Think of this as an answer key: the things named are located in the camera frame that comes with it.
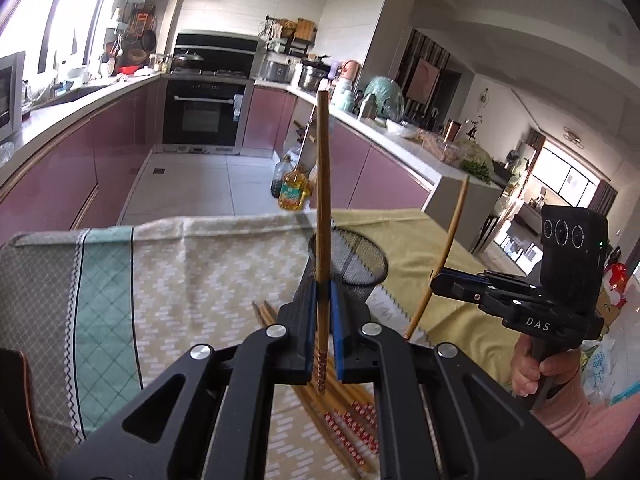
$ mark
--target mesh basket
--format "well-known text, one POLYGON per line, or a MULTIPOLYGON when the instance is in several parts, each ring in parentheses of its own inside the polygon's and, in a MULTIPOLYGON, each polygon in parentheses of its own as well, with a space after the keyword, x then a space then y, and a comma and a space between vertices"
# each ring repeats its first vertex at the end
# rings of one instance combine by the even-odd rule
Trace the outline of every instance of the mesh basket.
MULTIPOLYGON (((340 276, 345 293, 359 301, 367 298, 376 285, 385 281, 389 264, 385 253, 371 240, 347 229, 331 230, 332 274, 340 276)), ((309 260, 302 282, 315 279, 316 234, 309 240, 309 260)))

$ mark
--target pink sleeve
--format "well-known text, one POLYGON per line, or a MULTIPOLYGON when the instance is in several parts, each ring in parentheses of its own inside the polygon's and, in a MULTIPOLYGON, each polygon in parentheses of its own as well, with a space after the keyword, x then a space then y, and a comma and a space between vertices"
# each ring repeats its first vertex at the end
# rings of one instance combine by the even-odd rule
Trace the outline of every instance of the pink sleeve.
POLYGON ((582 462, 593 477, 622 444, 640 413, 640 395, 606 408, 591 406, 577 374, 560 392, 533 414, 582 462))

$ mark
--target pink painting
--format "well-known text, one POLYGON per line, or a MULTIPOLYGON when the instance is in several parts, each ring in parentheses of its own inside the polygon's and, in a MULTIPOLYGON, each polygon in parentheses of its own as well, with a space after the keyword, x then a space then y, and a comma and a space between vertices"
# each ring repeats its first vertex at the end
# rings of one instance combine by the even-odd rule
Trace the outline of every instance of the pink painting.
POLYGON ((421 59, 415 67, 414 78, 406 93, 408 99, 427 104, 431 91, 438 80, 438 69, 421 59))

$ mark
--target metal bolt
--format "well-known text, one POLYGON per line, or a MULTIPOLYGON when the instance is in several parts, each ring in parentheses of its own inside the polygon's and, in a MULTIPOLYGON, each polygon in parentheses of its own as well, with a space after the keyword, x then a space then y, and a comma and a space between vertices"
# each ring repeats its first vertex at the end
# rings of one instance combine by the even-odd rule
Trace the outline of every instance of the metal bolt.
POLYGON ((438 345, 438 355, 440 357, 451 359, 458 355, 458 349, 451 343, 442 343, 441 345, 438 345))
POLYGON ((376 336, 382 332, 382 327, 378 323, 365 323, 362 328, 364 335, 376 336))
POLYGON ((267 328, 267 335, 269 337, 282 337, 287 333, 287 327, 284 325, 271 325, 267 328))
POLYGON ((207 345, 196 345, 191 349, 189 355, 192 359, 206 359, 211 355, 211 348, 207 345))

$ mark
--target yellow cloth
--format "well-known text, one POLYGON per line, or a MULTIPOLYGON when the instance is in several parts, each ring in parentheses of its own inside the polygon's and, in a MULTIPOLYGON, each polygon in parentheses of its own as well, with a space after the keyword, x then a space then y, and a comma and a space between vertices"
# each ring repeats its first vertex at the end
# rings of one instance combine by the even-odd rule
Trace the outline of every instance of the yellow cloth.
MULTIPOLYGON (((411 317, 442 254, 447 232, 417 209, 334 210, 332 218, 338 226, 359 232, 382 248, 389 260, 383 286, 411 317)), ((473 274, 484 270, 457 242, 446 265, 473 274)), ((500 384, 509 383, 509 361, 518 333, 503 327, 500 318, 474 304, 433 296, 419 326, 432 344, 454 343, 500 384)))

